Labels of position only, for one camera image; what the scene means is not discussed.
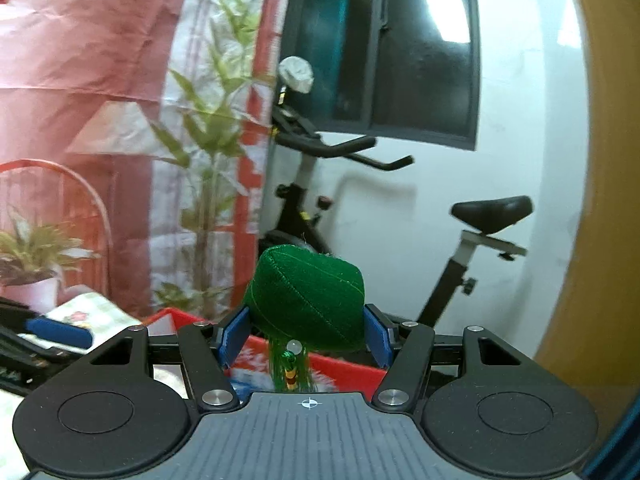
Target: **bamboo plant print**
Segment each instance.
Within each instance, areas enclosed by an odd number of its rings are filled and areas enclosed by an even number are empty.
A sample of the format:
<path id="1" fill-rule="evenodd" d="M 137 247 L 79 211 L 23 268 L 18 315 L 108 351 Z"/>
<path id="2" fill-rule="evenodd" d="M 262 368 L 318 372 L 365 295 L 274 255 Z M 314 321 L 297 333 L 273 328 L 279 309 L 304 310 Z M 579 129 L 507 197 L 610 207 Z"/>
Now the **bamboo plant print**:
<path id="1" fill-rule="evenodd" d="M 234 110 L 231 101 L 235 94 L 255 82 L 273 83 L 272 77 L 252 74 L 260 13 L 251 12 L 252 2 L 243 0 L 218 0 L 218 5 L 235 43 L 234 48 L 226 44 L 223 49 L 218 26 L 210 22 L 209 69 L 215 83 L 222 88 L 222 98 L 213 105 L 198 94 L 193 82 L 171 70 L 188 103 L 181 112 L 180 132 L 186 134 L 187 141 L 179 140 L 182 135 L 175 135 L 163 124 L 152 124 L 156 137 L 173 156 L 168 162 L 184 170 L 193 203 L 181 210 L 180 225 L 195 234 L 193 251 L 183 251 L 184 257 L 190 259 L 193 290 L 162 282 L 155 291 L 156 297 L 162 306 L 198 311 L 209 319 L 219 314 L 216 297 L 224 290 L 211 286 L 209 238 L 220 224 L 221 216 L 233 209 L 238 193 L 246 193 L 231 176 L 233 160 L 244 155 L 240 143 L 243 116 Z"/>

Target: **crosshair marking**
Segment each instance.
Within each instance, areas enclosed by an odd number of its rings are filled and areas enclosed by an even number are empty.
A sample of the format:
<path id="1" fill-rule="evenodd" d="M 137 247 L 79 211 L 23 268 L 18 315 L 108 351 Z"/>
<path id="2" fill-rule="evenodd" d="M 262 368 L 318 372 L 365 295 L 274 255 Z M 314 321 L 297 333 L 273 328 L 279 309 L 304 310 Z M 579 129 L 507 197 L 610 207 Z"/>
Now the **crosshair marking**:
<path id="1" fill-rule="evenodd" d="M 322 402 L 318 402 L 317 400 L 309 397 L 308 399 L 299 402 L 299 404 L 302 404 L 306 409 L 310 410 L 311 408 L 316 407 L 318 404 L 322 404 Z"/>

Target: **checkered cloth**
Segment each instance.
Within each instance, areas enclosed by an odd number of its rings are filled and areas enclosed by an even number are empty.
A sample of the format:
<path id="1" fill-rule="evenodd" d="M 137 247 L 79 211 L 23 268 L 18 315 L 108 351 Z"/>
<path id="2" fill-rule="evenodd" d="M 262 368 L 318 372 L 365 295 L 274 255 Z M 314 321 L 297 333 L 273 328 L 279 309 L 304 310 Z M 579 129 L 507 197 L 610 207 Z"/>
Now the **checkered cloth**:
<path id="1" fill-rule="evenodd" d="M 92 349 L 101 345 L 127 326 L 140 323 L 139 320 L 128 316 L 96 292 L 73 298 L 68 303 L 49 312 L 47 317 L 90 329 L 94 335 L 94 345 Z M 25 335 L 24 337 L 45 348 L 53 345 L 53 343 L 37 339 L 31 335 Z M 59 343 L 55 343 L 55 346 L 59 348 L 70 348 Z M 75 352 L 83 352 L 78 348 L 70 349 Z M 154 378 L 168 384 L 183 397 L 186 396 L 182 380 L 176 375 L 166 370 L 158 369 L 154 371 Z M 21 400 L 22 398 L 19 396 L 0 390 L 0 442 L 2 443 L 2 446 L 0 446 L 1 480 L 20 480 L 29 472 L 27 466 L 24 465 L 22 455 L 15 443 L 12 431 L 12 418 Z"/>

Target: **blue gripper pad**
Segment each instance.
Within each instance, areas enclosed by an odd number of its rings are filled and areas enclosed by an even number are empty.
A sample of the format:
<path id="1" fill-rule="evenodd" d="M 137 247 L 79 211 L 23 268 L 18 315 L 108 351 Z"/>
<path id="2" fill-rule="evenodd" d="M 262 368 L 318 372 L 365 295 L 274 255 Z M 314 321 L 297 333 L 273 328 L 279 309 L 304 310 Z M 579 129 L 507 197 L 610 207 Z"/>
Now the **blue gripper pad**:
<path id="1" fill-rule="evenodd" d="M 246 306 L 225 328 L 222 344 L 218 349 L 218 362 L 222 366 L 230 367 L 234 363 L 250 333 L 251 320 L 249 307 Z"/>
<path id="2" fill-rule="evenodd" d="M 46 317 L 28 319 L 24 327 L 33 335 L 54 343 L 85 349 L 91 348 L 94 343 L 94 336 L 87 329 L 47 319 Z"/>
<path id="3" fill-rule="evenodd" d="M 389 368 L 393 362 L 393 351 L 389 334 L 378 318 L 365 305 L 364 341 L 380 368 Z"/>

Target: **metal screw head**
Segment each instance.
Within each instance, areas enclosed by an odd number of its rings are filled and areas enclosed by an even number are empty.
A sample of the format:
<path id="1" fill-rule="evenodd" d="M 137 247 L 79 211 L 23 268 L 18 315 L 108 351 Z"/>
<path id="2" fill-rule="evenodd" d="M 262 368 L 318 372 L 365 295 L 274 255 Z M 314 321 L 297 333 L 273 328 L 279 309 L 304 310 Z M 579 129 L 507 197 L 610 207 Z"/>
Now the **metal screw head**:
<path id="1" fill-rule="evenodd" d="M 400 406 L 409 400 L 409 394 L 402 390 L 384 390 L 378 394 L 378 400 L 387 406 Z"/>
<path id="2" fill-rule="evenodd" d="M 202 394 L 202 402 L 211 406 L 223 406 L 232 400 L 234 400 L 234 396 L 226 390 L 209 390 Z"/>

